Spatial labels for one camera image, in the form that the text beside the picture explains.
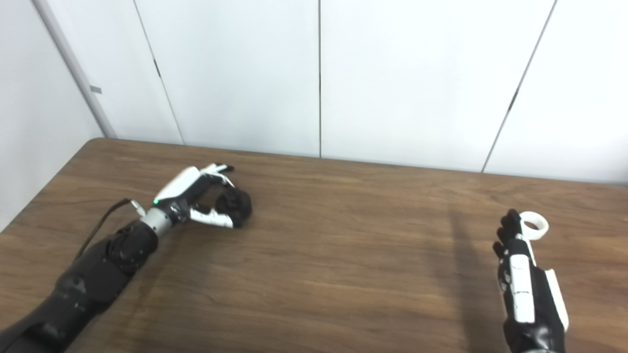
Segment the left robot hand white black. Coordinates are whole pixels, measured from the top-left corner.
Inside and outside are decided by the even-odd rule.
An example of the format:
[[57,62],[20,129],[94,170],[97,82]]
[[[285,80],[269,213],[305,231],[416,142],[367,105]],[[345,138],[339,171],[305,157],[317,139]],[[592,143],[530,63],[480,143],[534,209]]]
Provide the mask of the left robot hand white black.
[[[224,174],[233,169],[226,164],[212,163],[202,169],[188,167],[182,170],[157,193],[153,206],[141,221],[150,224],[157,234],[187,221],[240,228],[253,213],[253,205],[250,196]],[[223,188],[215,206],[199,205],[199,199],[212,187]]]

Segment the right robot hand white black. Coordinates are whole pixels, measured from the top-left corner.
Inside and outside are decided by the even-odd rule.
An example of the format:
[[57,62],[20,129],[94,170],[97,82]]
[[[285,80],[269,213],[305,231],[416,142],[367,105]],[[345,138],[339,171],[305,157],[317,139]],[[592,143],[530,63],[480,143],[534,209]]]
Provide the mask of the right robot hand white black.
[[567,308],[554,270],[536,262],[532,241],[548,231],[547,220],[510,209],[500,220],[493,251],[505,307],[504,337],[512,353],[564,353]]

